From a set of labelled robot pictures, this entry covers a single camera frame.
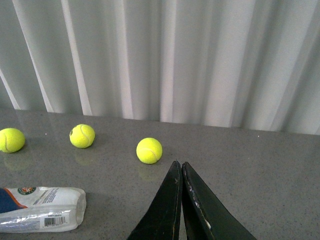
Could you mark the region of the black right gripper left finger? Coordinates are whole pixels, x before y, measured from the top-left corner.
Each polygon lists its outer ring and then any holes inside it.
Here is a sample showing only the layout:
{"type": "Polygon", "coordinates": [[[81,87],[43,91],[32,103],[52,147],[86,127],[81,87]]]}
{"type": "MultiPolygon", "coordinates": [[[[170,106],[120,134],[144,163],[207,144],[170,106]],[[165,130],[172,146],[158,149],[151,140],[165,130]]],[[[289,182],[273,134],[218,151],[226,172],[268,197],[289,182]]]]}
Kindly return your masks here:
{"type": "Polygon", "coordinates": [[[182,208],[182,169],[174,161],[147,212],[128,236],[129,240],[179,239],[182,208]]]}

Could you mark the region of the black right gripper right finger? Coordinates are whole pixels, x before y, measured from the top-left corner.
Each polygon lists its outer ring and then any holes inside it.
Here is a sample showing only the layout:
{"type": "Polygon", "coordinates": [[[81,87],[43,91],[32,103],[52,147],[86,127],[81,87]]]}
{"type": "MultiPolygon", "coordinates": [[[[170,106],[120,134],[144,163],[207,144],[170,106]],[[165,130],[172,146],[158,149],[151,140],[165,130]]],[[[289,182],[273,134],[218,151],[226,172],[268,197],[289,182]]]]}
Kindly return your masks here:
{"type": "Polygon", "coordinates": [[[188,240],[254,240],[190,163],[182,164],[182,208],[188,240]]]}

